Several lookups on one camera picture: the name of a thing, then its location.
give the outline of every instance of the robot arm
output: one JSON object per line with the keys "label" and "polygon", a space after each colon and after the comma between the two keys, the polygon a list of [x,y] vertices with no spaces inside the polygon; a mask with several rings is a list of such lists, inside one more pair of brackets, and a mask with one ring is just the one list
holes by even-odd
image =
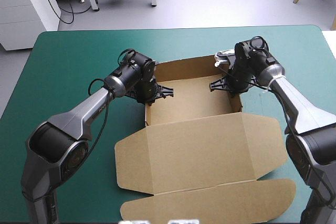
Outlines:
{"label": "robot arm", "polygon": [[132,49],[125,52],[119,67],[101,80],[104,86],[100,90],[72,110],[50,117],[26,141],[27,159],[21,185],[31,223],[59,223],[56,188],[91,153],[90,125],[113,99],[126,95],[151,104],[155,99],[173,96],[172,89],[157,84],[153,76],[155,61]]}
{"label": "robot arm", "polygon": [[300,176],[313,191],[301,224],[336,223],[336,115],[315,107],[285,77],[282,65],[261,37],[243,41],[215,56],[215,66],[229,65],[210,89],[247,92],[268,89],[281,103],[288,134],[286,148]]}

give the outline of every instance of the cardboard flap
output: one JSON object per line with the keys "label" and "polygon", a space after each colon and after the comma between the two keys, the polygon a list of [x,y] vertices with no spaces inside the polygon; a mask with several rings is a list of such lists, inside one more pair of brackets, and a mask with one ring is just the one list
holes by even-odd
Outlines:
{"label": "cardboard flap", "polygon": [[221,185],[129,201],[121,206],[124,220],[166,224],[171,219],[199,219],[202,224],[248,224],[275,219],[294,199],[289,179]]}
{"label": "cardboard flap", "polygon": [[250,156],[258,179],[283,165],[287,160],[278,120],[242,113]]}
{"label": "cardboard flap", "polygon": [[148,126],[116,145],[118,185],[156,195],[255,180],[286,160],[278,128],[241,112]]}
{"label": "cardboard flap", "polygon": [[162,82],[222,74],[215,62],[214,55],[163,62],[157,65],[155,77]]}
{"label": "cardboard flap", "polygon": [[116,143],[117,183],[121,188],[153,192],[146,128]]}

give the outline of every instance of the green tabletop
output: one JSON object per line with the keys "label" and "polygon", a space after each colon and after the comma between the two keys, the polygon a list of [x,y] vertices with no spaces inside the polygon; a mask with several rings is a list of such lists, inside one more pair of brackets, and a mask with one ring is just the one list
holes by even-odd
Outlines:
{"label": "green tabletop", "polygon": [[[90,81],[104,78],[115,69],[122,50],[135,48],[158,61],[168,61],[210,55],[257,35],[268,41],[271,53],[285,67],[287,79],[294,86],[316,106],[336,113],[336,61],[321,30],[315,26],[41,34],[0,120],[0,221],[28,221],[20,187],[26,138],[51,115],[68,111],[84,100]],[[272,94],[253,88],[241,97],[245,112],[273,116],[285,128],[282,109]],[[94,134],[102,119],[100,115],[93,123]],[[123,202],[146,196],[118,187],[114,163],[115,143],[143,127],[143,105],[126,97],[110,104],[108,122],[96,149],[82,168],[57,190],[61,221],[116,222],[120,220],[119,208]],[[264,178],[291,178],[296,182],[294,202],[274,222],[298,222],[310,189],[292,162],[288,160]]]}

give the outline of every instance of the open cardboard box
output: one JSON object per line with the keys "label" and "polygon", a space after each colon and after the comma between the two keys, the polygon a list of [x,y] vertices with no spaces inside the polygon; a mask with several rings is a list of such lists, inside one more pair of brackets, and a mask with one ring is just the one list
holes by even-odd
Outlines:
{"label": "open cardboard box", "polygon": [[153,196],[125,202],[123,219],[258,223],[293,201],[293,181],[257,181],[287,159],[278,121],[242,113],[238,95],[210,92],[221,77],[214,63],[205,56],[157,66],[174,97],[147,106],[146,128],[115,147],[119,187]]}

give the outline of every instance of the white cabinet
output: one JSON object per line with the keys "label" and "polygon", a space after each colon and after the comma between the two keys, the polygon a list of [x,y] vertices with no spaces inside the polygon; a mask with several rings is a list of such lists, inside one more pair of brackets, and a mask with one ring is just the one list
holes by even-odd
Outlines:
{"label": "white cabinet", "polygon": [[[60,16],[56,0],[50,0]],[[6,50],[32,48],[38,35],[57,31],[59,19],[48,0],[0,0],[0,43]]]}

